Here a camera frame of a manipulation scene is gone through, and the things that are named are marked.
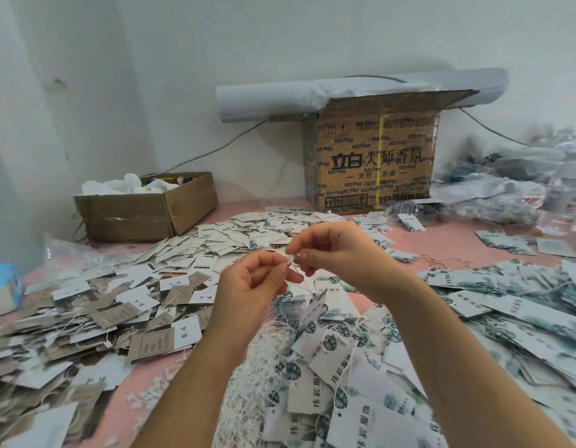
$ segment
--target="forearm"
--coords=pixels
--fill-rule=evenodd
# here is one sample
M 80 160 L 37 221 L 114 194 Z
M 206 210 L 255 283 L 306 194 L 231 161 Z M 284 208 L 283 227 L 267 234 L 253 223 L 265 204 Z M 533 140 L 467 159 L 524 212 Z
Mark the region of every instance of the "forearm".
M 210 448 L 232 366 L 203 337 L 160 399 L 133 448 Z
M 422 280 L 383 289 L 450 447 L 573 446 Z

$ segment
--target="hand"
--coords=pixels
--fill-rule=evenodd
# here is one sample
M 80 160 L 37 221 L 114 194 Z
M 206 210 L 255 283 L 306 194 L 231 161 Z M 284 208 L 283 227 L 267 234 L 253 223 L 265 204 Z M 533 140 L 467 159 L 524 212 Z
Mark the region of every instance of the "hand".
M 325 269 L 371 299 L 385 292 L 387 286 L 394 288 L 402 278 L 414 276 L 353 222 L 310 226 L 292 239 L 286 254 L 296 254 L 295 262 L 307 277 L 317 269 Z
M 286 292 L 286 280 L 293 283 L 304 280 L 287 263 L 288 259 L 278 253 L 255 251 L 225 269 L 200 344 L 210 344 L 232 362 L 232 368 L 240 365 L 272 299 Z

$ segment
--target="white wall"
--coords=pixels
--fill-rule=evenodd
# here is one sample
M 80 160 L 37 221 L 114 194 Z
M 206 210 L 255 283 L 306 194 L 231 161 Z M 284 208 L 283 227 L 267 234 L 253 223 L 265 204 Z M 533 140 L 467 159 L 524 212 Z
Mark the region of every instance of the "white wall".
M 0 262 L 18 260 L 28 271 L 39 264 L 44 233 L 69 239 L 74 191 L 12 10 L 0 0 Z
M 576 0 L 116 0 L 160 168 L 221 146 L 217 85 L 501 66 L 511 85 L 471 109 L 503 133 L 576 125 Z M 438 153 L 482 133 L 443 115 Z M 300 126 L 264 125 L 180 170 L 223 201 L 304 194 Z
M 115 1 L 8 1 L 77 186 L 157 171 Z

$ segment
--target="pink table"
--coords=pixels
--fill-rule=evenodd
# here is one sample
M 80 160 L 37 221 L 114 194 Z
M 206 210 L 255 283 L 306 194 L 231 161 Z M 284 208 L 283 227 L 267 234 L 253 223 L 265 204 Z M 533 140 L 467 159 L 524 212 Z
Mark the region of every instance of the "pink table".
M 290 205 L 311 208 L 304 198 L 283 198 L 266 201 L 251 201 L 245 203 L 220 204 L 200 223 L 215 223 L 242 212 L 263 211 L 266 206 Z M 414 263 L 406 267 L 414 271 L 421 271 L 430 267 L 441 268 L 473 268 L 487 266 L 496 262 L 519 258 L 523 262 L 532 262 L 542 266 L 555 266 L 560 257 L 538 254 L 537 256 L 516 256 L 505 250 L 486 247 L 475 235 L 480 229 L 493 229 L 493 225 L 485 223 L 468 222 L 450 219 L 442 226 L 429 227 L 426 232 L 407 232 L 402 225 L 395 225 L 393 231 L 388 233 L 390 239 L 396 242 L 395 248 L 421 255 Z M 506 227 L 508 234 L 531 234 L 521 227 Z M 575 248 L 576 233 L 572 233 L 566 240 Z M 137 245 L 145 249 L 147 245 Z M 350 294 L 352 301 L 361 313 L 366 311 L 371 302 L 361 294 Z M 102 448 L 107 439 L 118 438 L 117 448 L 127 448 L 132 443 L 135 434 L 133 427 L 143 415 L 143 409 L 132 410 L 131 403 L 126 401 L 128 394 L 138 395 L 149 388 L 156 376 L 164 374 L 165 368 L 177 369 L 182 364 L 182 354 L 170 354 L 158 357 L 155 360 L 143 362 L 138 365 L 131 376 L 123 382 L 114 392 L 109 407 L 102 419 L 95 435 L 80 446 L 85 448 Z

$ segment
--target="clear water bottle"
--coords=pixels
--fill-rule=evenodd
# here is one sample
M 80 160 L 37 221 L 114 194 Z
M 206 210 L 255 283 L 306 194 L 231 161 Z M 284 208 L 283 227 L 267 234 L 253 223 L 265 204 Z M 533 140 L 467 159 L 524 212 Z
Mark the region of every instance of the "clear water bottle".
M 547 186 L 537 228 L 544 234 L 565 236 L 570 232 L 575 216 L 576 149 L 568 147 L 564 163 L 553 173 Z

